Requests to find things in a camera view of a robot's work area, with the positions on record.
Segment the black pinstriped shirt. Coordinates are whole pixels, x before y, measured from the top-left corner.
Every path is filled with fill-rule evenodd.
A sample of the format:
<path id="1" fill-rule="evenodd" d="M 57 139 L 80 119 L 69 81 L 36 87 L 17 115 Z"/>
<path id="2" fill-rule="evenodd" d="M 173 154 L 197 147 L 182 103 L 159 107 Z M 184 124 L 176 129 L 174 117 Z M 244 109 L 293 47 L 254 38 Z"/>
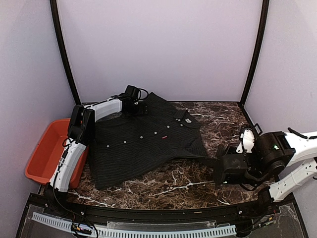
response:
<path id="1" fill-rule="evenodd" d="M 151 93 L 148 113 L 95 124 L 88 162 L 98 190 L 139 177 L 175 159 L 208 159 L 200 123 L 187 111 Z"/>

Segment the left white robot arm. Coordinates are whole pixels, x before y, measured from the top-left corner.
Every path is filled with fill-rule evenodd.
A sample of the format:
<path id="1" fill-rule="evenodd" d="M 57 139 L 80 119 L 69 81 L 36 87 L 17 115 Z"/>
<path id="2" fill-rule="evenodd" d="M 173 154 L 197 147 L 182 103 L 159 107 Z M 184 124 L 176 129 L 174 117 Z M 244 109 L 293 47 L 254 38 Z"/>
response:
<path id="1" fill-rule="evenodd" d="M 95 123 L 109 115 L 121 113 L 124 117 L 144 116 L 150 111 L 147 98 L 122 93 L 104 101 L 74 107 L 68 134 L 63 141 L 63 152 L 56 169 L 47 182 L 44 195 L 53 212 L 59 216 L 73 213 L 66 202 L 70 179 L 86 148 L 95 140 Z"/>

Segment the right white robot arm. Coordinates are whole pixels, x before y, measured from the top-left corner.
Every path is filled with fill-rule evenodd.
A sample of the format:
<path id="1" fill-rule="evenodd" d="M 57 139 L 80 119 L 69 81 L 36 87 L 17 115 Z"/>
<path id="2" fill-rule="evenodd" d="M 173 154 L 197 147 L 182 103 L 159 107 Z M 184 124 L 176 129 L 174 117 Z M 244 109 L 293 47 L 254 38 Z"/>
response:
<path id="1" fill-rule="evenodd" d="M 217 161 L 213 167 L 216 185 L 238 184 L 257 187 L 278 176 L 286 168 L 298 167 L 286 177 L 261 189 L 253 211 L 263 215 L 273 203 L 286 198 L 310 178 L 317 175 L 317 133 L 299 133 L 291 128 L 287 132 L 257 132 L 244 128 L 237 147 L 219 145 Z"/>

